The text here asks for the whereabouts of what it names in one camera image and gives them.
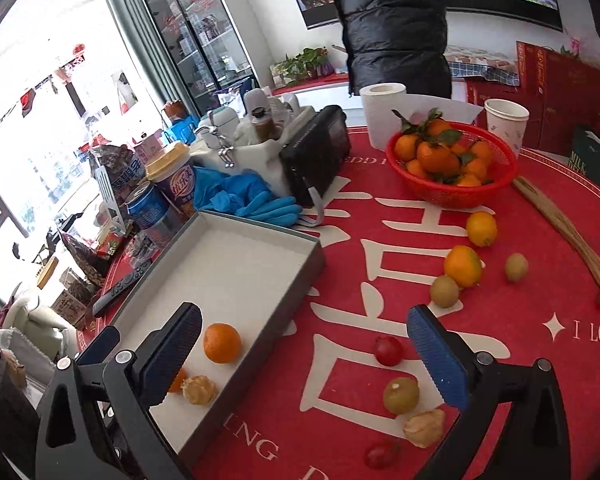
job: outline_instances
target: can top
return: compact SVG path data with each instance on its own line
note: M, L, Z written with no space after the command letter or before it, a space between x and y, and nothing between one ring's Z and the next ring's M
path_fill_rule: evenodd
M157 153L151 163L146 165L146 177L149 180L162 180L174 173L179 167L189 160L189 147L176 140L165 146Z
M131 192L131 194L128 197L126 197L125 205L127 207L132 207L132 206L136 205L135 202L139 202L147 194L149 186L151 186L151 183L149 181L147 181L147 182L143 182L142 184L140 184L140 186L136 187Z

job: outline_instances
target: blue can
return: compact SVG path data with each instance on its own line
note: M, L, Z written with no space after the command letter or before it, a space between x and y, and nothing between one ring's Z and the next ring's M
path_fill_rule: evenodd
M183 227L184 220L151 182L136 187L126 199L129 216L149 239L164 249Z

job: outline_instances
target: wooden stick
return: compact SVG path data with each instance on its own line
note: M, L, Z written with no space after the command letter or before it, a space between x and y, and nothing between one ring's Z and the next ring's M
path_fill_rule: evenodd
M570 243L571 247L576 249L584 263L589 267L593 279L600 286L600 257L584 241L584 238L580 236L580 233L566 215L558 209L558 206L549 197L525 177L517 176L513 179L513 187L542 213L542 216L558 230L562 237Z

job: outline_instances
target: black pouch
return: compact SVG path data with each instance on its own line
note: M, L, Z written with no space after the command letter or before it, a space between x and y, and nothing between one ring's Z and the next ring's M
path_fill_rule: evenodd
M327 106L282 148L282 166L299 205L313 206L309 188L315 187L323 196L349 155L346 119L342 108Z

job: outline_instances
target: metal screw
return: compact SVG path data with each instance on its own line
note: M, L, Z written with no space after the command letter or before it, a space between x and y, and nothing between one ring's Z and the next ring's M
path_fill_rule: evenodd
M538 359L538 368L543 372L548 372L552 368L551 362L548 359Z
M122 352L118 352L116 355L116 362L123 365L124 363L128 363L131 361L132 354L129 350L123 350Z
M71 359L63 357L58 361L58 370L66 370L71 365Z
M481 365L488 366L493 363L493 356L489 352L478 352L475 355L475 360Z

